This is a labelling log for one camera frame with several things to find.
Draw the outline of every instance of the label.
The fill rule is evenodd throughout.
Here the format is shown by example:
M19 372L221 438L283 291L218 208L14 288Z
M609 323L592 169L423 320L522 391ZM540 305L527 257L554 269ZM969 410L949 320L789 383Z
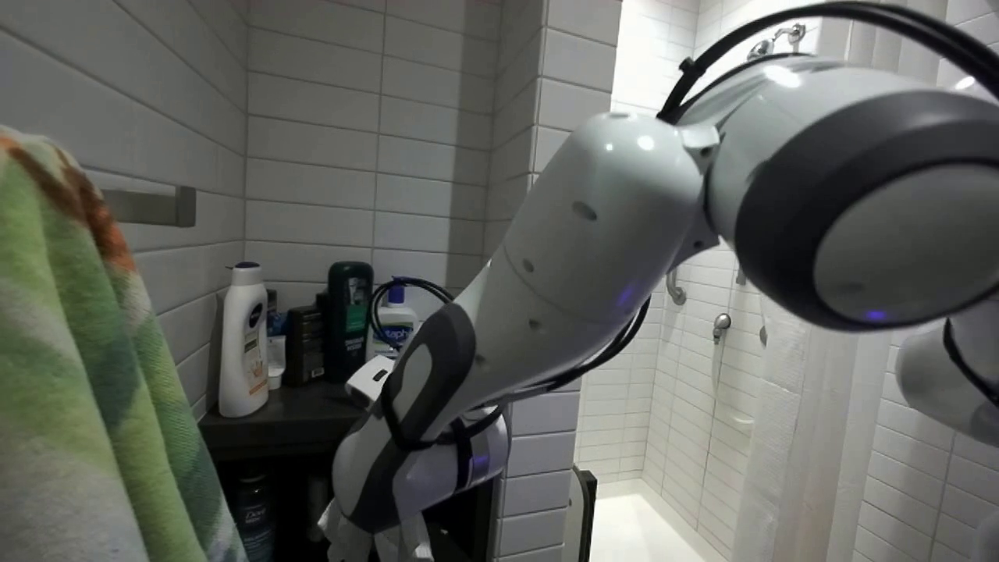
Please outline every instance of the label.
M363 346L364 346L364 338L345 340L345 350L363 350Z
M244 331L244 372L250 379L250 395L257 395L263 383L270 383L270 364L263 362L263 302L250 310L248 331Z
M346 279L346 323L345 331L364 331L368 329L368 281Z
M402 346L413 334L413 324L380 324L385 338Z

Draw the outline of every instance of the striped towel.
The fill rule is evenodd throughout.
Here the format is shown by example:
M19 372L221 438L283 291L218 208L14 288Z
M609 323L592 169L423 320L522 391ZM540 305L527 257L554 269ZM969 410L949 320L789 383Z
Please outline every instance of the striped towel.
M78 161L11 128L0 558L248 558L119 226Z

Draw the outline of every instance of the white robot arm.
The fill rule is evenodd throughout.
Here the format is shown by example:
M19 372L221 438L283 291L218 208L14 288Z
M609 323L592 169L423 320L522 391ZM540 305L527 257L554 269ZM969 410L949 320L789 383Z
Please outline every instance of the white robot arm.
M999 448L999 298L919 329L898 352L898 388L923 414Z
M715 234L772 299L840 331L935 323L999 288L997 105L816 57L756 59L685 104L732 43L799 15L919 34L999 90L997 57L939 21L819 3L758 20L686 64L658 119L590 119L342 442L333 557L364 558L373 533L496 478L510 458L503 405L628 344L623 331L634 331L658 279ZM999 310L952 324L971 344L969 362L994 364L999 352L973 334L999 324Z

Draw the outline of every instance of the bottle cap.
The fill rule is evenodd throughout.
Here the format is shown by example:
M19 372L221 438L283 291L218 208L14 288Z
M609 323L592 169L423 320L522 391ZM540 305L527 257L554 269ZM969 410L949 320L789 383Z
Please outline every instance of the bottle cap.
M388 288L388 302L405 302L405 284L389 284Z
M259 264L257 263L239 263L231 269L231 284L259 284L263 274L259 274Z

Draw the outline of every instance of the black bottle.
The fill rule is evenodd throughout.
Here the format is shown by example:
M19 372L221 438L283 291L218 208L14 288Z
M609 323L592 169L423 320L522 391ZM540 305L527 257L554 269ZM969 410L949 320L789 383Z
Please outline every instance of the black bottle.
M376 271L368 263L333 263L327 274L326 374L346 380L368 356Z

